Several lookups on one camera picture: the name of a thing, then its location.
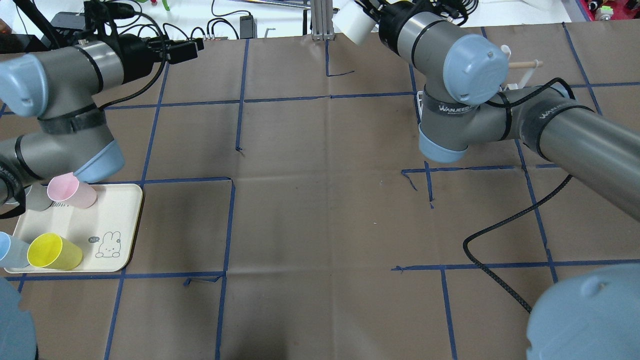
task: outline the pink cup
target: pink cup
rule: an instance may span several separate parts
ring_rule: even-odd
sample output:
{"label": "pink cup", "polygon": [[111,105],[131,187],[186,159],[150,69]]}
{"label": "pink cup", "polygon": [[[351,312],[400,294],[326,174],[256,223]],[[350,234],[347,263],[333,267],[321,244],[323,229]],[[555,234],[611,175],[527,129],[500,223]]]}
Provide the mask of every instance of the pink cup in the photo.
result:
{"label": "pink cup", "polygon": [[93,205],[98,197],[89,184],[80,182],[72,172],[51,179],[47,186],[47,195],[53,201],[81,209]]}

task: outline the yellow cup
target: yellow cup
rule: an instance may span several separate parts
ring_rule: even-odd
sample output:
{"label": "yellow cup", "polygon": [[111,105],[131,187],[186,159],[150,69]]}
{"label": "yellow cup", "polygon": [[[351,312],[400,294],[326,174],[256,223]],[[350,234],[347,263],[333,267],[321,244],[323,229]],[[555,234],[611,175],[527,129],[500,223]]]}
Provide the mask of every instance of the yellow cup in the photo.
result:
{"label": "yellow cup", "polygon": [[37,268],[71,270],[82,261],[82,249],[60,235],[46,233],[33,240],[27,260]]}

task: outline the black cable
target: black cable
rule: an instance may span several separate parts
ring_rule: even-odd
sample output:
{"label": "black cable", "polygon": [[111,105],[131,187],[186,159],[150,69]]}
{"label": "black cable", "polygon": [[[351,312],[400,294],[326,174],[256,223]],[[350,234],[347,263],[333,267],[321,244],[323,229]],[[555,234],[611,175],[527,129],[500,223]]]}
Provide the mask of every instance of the black cable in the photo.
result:
{"label": "black cable", "polygon": [[29,32],[27,31],[27,26],[24,24],[24,20],[22,20],[22,15],[20,14],[20,9],[18,9],[18,5],[15,5],[15,12],[18,13],[18,17],[20,18],[20,21],[22,22],[22,27],[24,28],[24,33],[29,35]]}
{"label": "black cable", "polygon": [[497,282],[500,286],[502,286],[503,289],[505,289],[509,295],[511,295],[514,299],[516,299],[516,301],[522,306],[524,307],[524,309],[530,313],[531,312],[531,306],[520,296],[520,294],[518,294],[512,287],[510,287],[506,282],[504,282],[504,280],[502,280],[498,275],[496,275],[495,272],[491,271],[491,269],[489,269],[485,264],[483,264],[482,262],[480,262],[480,260],[476,259],[475,256],[473,256],[471,254],[471,251],[469,251],[469,243],[481,236],[484,235],[486,233],[488,233],[489,231],[495,230],[497,228],[499,228],[500,226],[503,226],[505,224],[508,224],[514,220],[516,220],[517,218],[522,217],[523,215],[531,212],[532,210],[537,209],[538,207],[540,207],[542,204],[546,203],[547,201],[549,201],[552,197],[556,196],[556,194],[558,194],[560,192],[560,190],[562,190],[571,180],[573,176],[571,175],[567,175],[567,177],[563,180],[562,183],[560,183],[560,185],[558,185],[558,187],[550,192],[547,196],[545,196],[544,199],[538,201],[537,203],[533,204],[532,206],[529,206],[528,208],[522,210],[521,212],[513,215],[512,217],[506,218],[503,221],[495,224],[495,225],[491,225],[490,227],[487,227],[486,229],[480,230],[477,233],[469,236],[467,239],[465,239],[465,241],[462,243],[462,249],[465,251],[465,254],[467,255],[467,257],[469,258],[469,260],[471,260],[474,264],[476,264],[476,266],[478,268],[480,268],[482,271],[484,271],[487,275],[489,275],[495,282]]}
{"label": "black cable", "polygon": [[[96,4],[97,6],[102,7],[102,10],[104,11],[105,14],[109,15],[109,21],[107,22],[107,24],[109,24],[109,29],[111,30],[111,34],[110,36],[117,36],[118,34],[118,28],[116,27],[116,23],[113,20],[113,16],[111,16],[111,12],[109,11],[109,8],[104,4],[104,2],[100,1],[100,0],[92,0],[92,2],[94,4]],[[98,35],[100,36],[104,36],[106,37],[107,34],[104,31],[104,28],[102,26],[100,26],[99,28],[97,28],[98,30]]]}
{"label": "black cable", "polygon": [[204,30],[200,27],[200,26],[196,26],[193,30],[191,30],[191,36],[190,38],[193,39],[193,33],[196,32],[196,30],[200,30],[202,31],[202,36],[205,37],[207,36],[207,34],[204,33]]}
{"label": "black cable", "polygon": [[156,36],[160,36],[160,35],[162,35],[162,32],[159,32],[159,33],[158,33],[158,30],[157,30],[156,28],[154,28],[154,26],[153,26],[153,25],[151,25],[151,24],[144,24],[144,25],[140,26],[140,30],[138,30],[138,37],[140,37],[140,34],[142,34],[142,31],[143,31],[145,28],[149,28],[149,29],[153,30],[153,31],[154,31],[154,33],[156,33]]}
{"label": "black cable", "polygon": [[213,37],[216,37],[215,33],[213,32],[213,28],[215,27],[216,24],[218,23],[224,23],[227,24],[231,27],[231,30],[234,31],[234,33],[236,34],[236,40],[240,40],[240,36],[238,35],[238,32],[236,31],[236,28],[234,28],[233,25],[231,25],[231,23],[229,21],[227,21],[226,19],[218,19],[216,21],[213,22],[213,24],[211,24],[211,33],[213,34]]}
{"label": "black cable", "polygon": [[[154,18],[152,18],[151,16],[145,14],[145,13],[138,13],[140,14],[142,17],[144,17],[145,19],[149,20],[149,22],[151,22],[158,30],[159,33],[162,33],[162,29],[160,28],[160,25],[158,25],[158,23],[154,20]],[[114,104],[119,104],[120,102],[124,102],[127,100],[131,100],[136,96],[139,96],[140,94],[142,94],[143,92],[147,91],[151,86],[153,86],[154,83],[156,83],[156,81],[158,80],[158,78],[160,78],[160,75],[162,74],[162,71],[164,70],[164,66],[166,65],[166,42],[164,41],[164,36],[160,36],[160,47],[162,49],[162,60],[160,61],[160,67],[158,68],[156,74],[154,75],[154,77],[140,90],[138,90],[137,92],[129,95],[129,96],[125,96],[121,99],[117,99],[114,101],[109,101],[106,104],[103,104],[99,110],[102,111],[104,110],[104,108],[106,108],[107,106],[111,106]]]}
{"label": "black cable", "polygon": [[[115,3],[115,2],[118,2],[118,1],[129,1],[131,3],[135,3],[136,5],[138,5],[138,9],[139,9],[138,12],[142,12],[142,5],[139,2],[137,2],[136,0],[107,0],[105,2],[106,3]],[[140,18],[141,18],[141,16],[138,15],[138,17],[135,20],[133,20],[132,22],[130,22],[128,24],[125,24],[125,25],[116,25],[116,28],[126,28],[127,26],[131,26],[131,25],[137,23],[140,20]]]}
{"label": "black cable", "polygon": [[234,12],[226,13],[226,14],[223,14],[223,15],[216,15],[216,13],[213,12],[213,4],[215,4],[215,3],[216,3],[216,0],[212,0],[211,1],[211,15],[213,15],[215,17],[225,17],[225,16],[237,14],[237,13],[247,13],[248,15],[251,15],[251,12],[248,11],[248,10],[236,10]]}
{"label": "black cable", "polygon": [[209,32],[209,29],[211,28],[211,23],[212,23],[212,22],[216,22],[216,20],[225,20],[225,18],[223,18],[223,17],[215,17],[215,18],[213,18],[213,19],[211,19],[211,20],[207,21],[207,27],[206,27],[206,29],[207,29],[207,35],[210,35],[210,34],[211,34],[211,32]]}
{"label": "black cable", "polygon": [[564,87],[564,89],[567,91],[567,93],[569,93],[569,97],[572,99],[575,99],[575,96],[573,94],[573,90],[571,90],[571,87],[569,86],[569,84],[561,79],[561,78],[554,78],[551,81],[549,81],[548,83],[542,85],[541,87],[537,88],[535,91],[531,92],[529,95],[515,101],[515,102],[506,102],[504,104],[501,104],[499,102],[493,102],[491,100],[487,101],[486,104],[496,107],[496,108],[502,108],[502,109],[507,109],[507,108],[514,108],[518,105],[522,105],[524,104],[526,101],[531,100],[532,98],[538,96],[540,93],[542,93],[543,91],[545,91],[546,89],[550,88],[551,85],[555,84],[555,83],[559,83],[560,85],[562,85]]}
{"label": "black cable", "polygon": [[187,38],[187,40],[189,40],[189,39],[190,39],[190,38],[189,38],[189,35],[187,35],[187,33],[185,33],[182,29],[178,28],[176,25],[173,25],[173,24],[170,24],[170,23],[168,23],[168,22],[165,22],[164,24],[162,24],[162,29],[164,30],[164,34],[165,34],[167,37],[169,37],[169,34],[166,32],[166,28],[165,28],[165,26],[167,26],[167,25],[169,25],[169,26],[171,26],[172,28],[177,29],[178,31],[180,31],[180,32],[184,35],[184,37],[186,37],[186,38]]}
{"label": "black cable", "polygon": [[144,28],[150,28],[151,30],[153,30],[153,31],[156,33],[156,35],[157,35],[157,36],[160,36],[160,34],[158,33],[158,31],[157,31],[156,29],[154,29],[154,26],[153,26],[153,25],[151,25],[151,24],[135,24],[135,25],[133,25],[133,26],[129,26],[128,28],[126,28],[126,29],[122,30],[122,31],[120,32],[120,34],[124,34],[124,33],[126,33],[127,31],[129,31],[129,30],[131,30],[131,29],[134,29],[134,28],[137,28],[137,27],[140,27],[140,30],[138,31],[138,37],[140,37],[140,33],[142,32],[142,29],[144,29]]}

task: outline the light blue joint cap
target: light blue joint cap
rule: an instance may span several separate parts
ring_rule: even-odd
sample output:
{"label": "light blue joint cap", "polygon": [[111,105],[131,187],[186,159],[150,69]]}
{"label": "light blue joint cap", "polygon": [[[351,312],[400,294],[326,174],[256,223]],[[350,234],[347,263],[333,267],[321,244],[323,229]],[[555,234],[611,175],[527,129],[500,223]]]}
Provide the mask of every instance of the light blue joint cap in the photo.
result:
{"label": "light blue joint cap", "polygon": [[28,311],[20,311],[20,294],[0,277],[0,359],[34,360],[36,328]]}
{"label": "light blue joint cap", "polygon": [[117,173],[123,167],[124,156],[118,142],[113,140],[74,172],[74,176],[83,183],[95,183]]}
{"label": "light blue joint cap", "polygon": [[47,74],[35,55],[0,63],[0,99],[21,117],[40,116],[47,109]]}
{"label": "light blue joint cap", "polygon": [[640,354],[640,264],[560,281],[536,302],[528,360],[627,360]]}
{"label": "light blue joint cap", "polygon": [[480,105],[499,90],[509,60],[496,45],[477,34],[459,38],[449,49],[442,77],[449,95],[467,105]]}
{"label": "light blue joint cap", "polygon": [[420,133],[420,151],[427,158],[437,161],[439,163],[454,163],[465,155],[467,152],[466,149],[462,151],[449,150],[445,147],[438,145],[435,142],[432,142],[423,132],[420,127],[418,127],[418,132]]}

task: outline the power adapter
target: power adapter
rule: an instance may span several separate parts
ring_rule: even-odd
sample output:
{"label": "power adapter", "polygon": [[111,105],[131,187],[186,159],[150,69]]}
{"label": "power adapter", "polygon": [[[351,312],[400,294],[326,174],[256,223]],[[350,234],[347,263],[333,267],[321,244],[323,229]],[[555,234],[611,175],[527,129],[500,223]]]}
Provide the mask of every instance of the power adapter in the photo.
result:
{"label": "power adapter", "polygon": [[240,16],[240,38],[256,38],[258,26],[253,15]]}

